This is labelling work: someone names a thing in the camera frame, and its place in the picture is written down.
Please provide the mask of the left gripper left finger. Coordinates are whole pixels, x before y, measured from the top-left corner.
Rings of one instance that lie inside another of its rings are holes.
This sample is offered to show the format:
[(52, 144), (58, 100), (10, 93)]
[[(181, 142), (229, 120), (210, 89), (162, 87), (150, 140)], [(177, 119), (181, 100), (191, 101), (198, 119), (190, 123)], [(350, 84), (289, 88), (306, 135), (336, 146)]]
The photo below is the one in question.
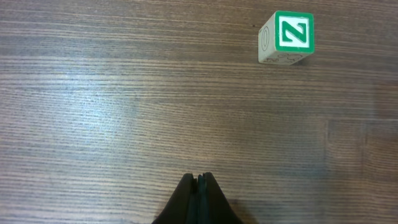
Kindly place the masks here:
[(196, 179), (184, 174), (159, 216), (152, 224), (194, 224), (198, 223)]

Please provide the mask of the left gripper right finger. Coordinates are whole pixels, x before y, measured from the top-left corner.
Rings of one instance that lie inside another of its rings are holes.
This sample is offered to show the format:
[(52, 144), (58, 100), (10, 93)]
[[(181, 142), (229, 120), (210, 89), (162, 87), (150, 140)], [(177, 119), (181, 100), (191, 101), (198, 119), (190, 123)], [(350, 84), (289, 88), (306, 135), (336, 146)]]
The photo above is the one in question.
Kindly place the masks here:
[(224, 193), (211, 172), (198, 177), (199, 206), (198, 223), (204, 224), (243, 224), (234, 213)]

